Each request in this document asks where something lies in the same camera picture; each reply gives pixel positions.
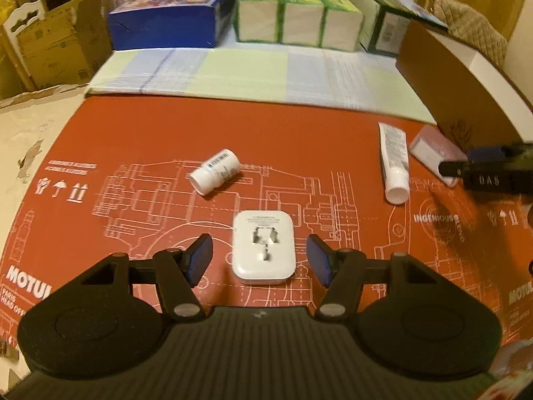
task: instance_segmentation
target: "white power adapter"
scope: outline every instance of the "white power adapter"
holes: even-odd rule
[[[296,270],[292,219],[282,211],[242,211],[233,223],[234,274],[244,284],[280,284]]]

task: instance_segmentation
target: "bottle cap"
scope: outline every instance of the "bottle cap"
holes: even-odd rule
[[[409,172],[400,167],[390,168],[385,179],[385,198],[391,204],[403,204],[409,199]]]
[[[199,167],[190,173],[189,180],[196,189],[196,192],[201,196],[209,194],[217,187],[217,180],[214,179],[212,174],[207,172],[203,167]]]

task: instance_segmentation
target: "quilted fabric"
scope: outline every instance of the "quilted fabric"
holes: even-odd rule
[[[477,10],[455,0],[427,0],[426,9],[447,23],[452,36],[477,49],[495,66],[503,66],[507,40]]]

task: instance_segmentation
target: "white tube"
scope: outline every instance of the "white tube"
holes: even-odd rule
[[[379,142],[385,198],[391,204],[403,204],[409,199],[409,155],[405,132],[379,123]]]
[[[209,194],[241,170],[235,154],[228,149],[221,150],[189,174],[189,180],[201,196]]]

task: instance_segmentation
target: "blue box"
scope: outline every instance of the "blue box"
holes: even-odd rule
[[[113,47],[214,48],[235,0],[128,0],[108,17]]]

